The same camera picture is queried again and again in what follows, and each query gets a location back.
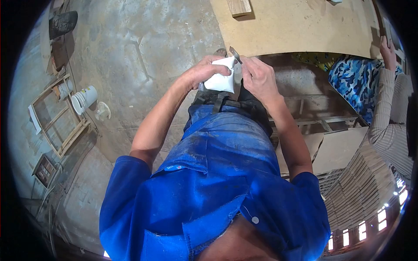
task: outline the blue shirt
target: blue shirt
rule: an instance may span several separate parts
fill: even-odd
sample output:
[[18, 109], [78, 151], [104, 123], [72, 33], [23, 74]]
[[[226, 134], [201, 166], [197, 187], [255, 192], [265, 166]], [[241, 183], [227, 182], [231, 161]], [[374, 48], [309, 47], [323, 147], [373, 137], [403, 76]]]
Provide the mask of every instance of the blue shirt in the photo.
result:
[[315, 260], [330, 236], [318, 179], [280, 177], [273, 146], [243, 110], [193, 105], [182, 140], [151, 174], [117, 159], [100, 211], [100, 240], [112, 260], [193, 260], [237, 213], [282, 260]]

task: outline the hand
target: hand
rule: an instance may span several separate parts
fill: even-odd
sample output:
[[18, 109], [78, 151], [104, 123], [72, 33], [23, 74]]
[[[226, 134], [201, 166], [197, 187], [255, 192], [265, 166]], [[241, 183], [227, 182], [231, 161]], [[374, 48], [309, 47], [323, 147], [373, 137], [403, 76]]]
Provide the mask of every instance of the hand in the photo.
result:
[[393, 45], [392, 40], [390, 40], [390, 46], [387, 45], [385, 35], [380, 37], [380, 53], [383, 56], [385, 68], [394, 72], [396, 70], [395, 46]]
[[275, 103], [280, 97], [277, 90], [273, 67], [255, 57], [240, 56], [244, 88], [256, 97], [265, 107]]
[[225, 57], [207, 55], [195, 66], [185, 71], [178, 78], [182, 85], [186, 87], [186, 91], [197, 90], [199, 83], [211, 78], [214, 74], [220, 73], [223, 76], [231, 75], [231, 71], [225, 65], [212, 64], [213, 61], [223, 59]]

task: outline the white cloth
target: white cloth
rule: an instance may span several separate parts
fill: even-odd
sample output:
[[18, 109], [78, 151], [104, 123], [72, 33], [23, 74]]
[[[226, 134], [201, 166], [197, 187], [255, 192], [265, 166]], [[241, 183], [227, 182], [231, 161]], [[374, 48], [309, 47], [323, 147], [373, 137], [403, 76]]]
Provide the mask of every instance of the white cloth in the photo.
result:
[[223, 76], [220, 73], [213, 75], [204, 83], [206, 89], [214, 91], [228, 91], [234, 93], [234, 63], [235, 57], [233, 56], [213, 61], [212, 64], [220, 64], [228, 67], [228, 69], [231, 70], [231, 75]]

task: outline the foot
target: foot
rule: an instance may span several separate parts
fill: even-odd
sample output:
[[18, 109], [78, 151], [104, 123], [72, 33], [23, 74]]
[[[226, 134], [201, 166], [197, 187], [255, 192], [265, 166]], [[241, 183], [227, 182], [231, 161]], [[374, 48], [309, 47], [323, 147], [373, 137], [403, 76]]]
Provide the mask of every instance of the foot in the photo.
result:
[[213, 55], [226, 57], [227, 56], [227, 50], [225, 48], [219, 48], [218, 50], [216, 50], [216, 52], [214, 52]]

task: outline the window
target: window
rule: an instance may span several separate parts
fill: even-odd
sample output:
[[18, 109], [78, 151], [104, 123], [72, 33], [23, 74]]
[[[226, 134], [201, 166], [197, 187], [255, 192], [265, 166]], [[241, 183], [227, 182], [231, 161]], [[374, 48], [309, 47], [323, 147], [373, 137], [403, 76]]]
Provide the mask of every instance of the window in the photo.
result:
[[332, 249], [334, 249], [334, 241], [332, 239], [332, 233], [331, 233], [331, 236], [329, 237], [329, 240], [328, 240], [328, 251], [331, 251]]
[[383, 206], [378, 212], [377, 212], [377, 221], [379, 222], [378, 229], [381, 231], [387, 226], [386, 223], [386, 209], [385, 206]]
[[366, 239], [366, 221], [359, 224], [359, 241]]
[[399, 204], [403, 205], [405, 203], [406, 198], [408, 197], [408, 191], [404, 190], [402, 193], [399, 194]]
[[343, 234], [342, 234], [342, 243], [343, 244], [342, 245], [343, 246], [348, 246], [350, 244], [350, 238], [348, 236], [348, 229], [346, 229], [342, 232], [343, 232]]
[[402, 179], [398, 179], [398, 180], [396, 181], [396, 185], [398, 186], [398, 188], [402, 187], [404, 183], [405, 183], [405, 182], [404, 182]]
[[379, 231], [381, 231], [382, 229], [384, 229], [386, 227], [386, 220], [382, 221], [379, 223]]
[[382, 220], [386, 218], [386, 210], [380, 210], [380, 213], [377, 214], [377, 221], [380, 223]]

